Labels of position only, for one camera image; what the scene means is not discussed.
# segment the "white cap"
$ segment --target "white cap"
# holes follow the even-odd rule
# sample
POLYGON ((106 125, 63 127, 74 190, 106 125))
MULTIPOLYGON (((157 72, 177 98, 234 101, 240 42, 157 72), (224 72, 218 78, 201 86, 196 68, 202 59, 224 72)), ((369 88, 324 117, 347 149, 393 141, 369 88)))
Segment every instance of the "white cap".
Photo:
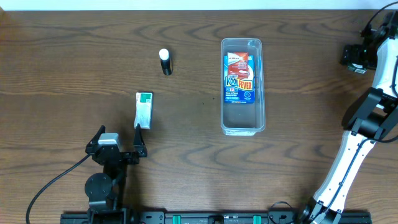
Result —
POLYGON ((169 51, 167 49, 162 49, 159 51, 159 57, 162 60, 167 60, 169 59, 170 55, 169 55, 169 51))

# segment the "wooden table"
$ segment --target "wooden table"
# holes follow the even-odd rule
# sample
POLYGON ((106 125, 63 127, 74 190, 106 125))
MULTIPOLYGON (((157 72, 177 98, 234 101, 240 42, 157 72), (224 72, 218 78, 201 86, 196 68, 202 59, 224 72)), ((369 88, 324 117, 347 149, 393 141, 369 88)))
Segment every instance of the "wooden table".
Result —
MULTIPOLYGON (((338 62, 374 11, 6 12, 0 26, 0 223, 23 223, 32 197, 83 156, 103 124, 126 148, 135 94, 153 91, 147 159, 130 167, 125 204, 176 210, 299 207, 338 152, 347 107, 371 86, 338 62), (220 43, 255 37, 264 49, 266 130, 225 136, 220 43), (174 72, 163 75, 168 48, 174 72)), ((397 144, 377 144, 346 208, 398 222, 397 144)), ((84 211, 92 160, 49 187, 32 223, 84 211)))

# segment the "rectangular container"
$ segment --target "rectangular container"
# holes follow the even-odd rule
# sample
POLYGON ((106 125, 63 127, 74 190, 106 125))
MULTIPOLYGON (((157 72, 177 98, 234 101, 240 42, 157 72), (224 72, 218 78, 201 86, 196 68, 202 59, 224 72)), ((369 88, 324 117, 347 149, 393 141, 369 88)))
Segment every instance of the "rectangular container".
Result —
POLYGON ((226 135, 252 136, 266 127, 262 44, 253 38, 225 38, 221 42, 221 127, 226 135), (254 103, 227 103, 224 92, 224 56, 247 52, 254 57, 254 103))

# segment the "robotic arm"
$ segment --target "robotic arm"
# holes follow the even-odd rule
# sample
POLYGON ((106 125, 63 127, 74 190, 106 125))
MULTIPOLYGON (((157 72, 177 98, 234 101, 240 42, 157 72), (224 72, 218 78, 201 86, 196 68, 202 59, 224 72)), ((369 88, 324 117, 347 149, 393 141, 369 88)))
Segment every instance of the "robotic arm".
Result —
POLYGON ((343 140, 338 155, 322 186, 303 211, 304 223, 338 223, 346 196, 362 161, 398 123, 398 11, 390 12, 378 30, 368 24, 362 31, 362 45, 347 45, 341 63, 364 73, 375 69, 372 87, 356 100, 344 115, 343 140))

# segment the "white wall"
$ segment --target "white wall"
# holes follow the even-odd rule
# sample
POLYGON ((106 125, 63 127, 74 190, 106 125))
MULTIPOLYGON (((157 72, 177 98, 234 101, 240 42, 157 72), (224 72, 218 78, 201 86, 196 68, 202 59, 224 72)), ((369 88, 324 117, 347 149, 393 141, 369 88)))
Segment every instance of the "white wall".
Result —
POLYGON ((380 9, 392 0, 0 0, 18 10, 380 9))

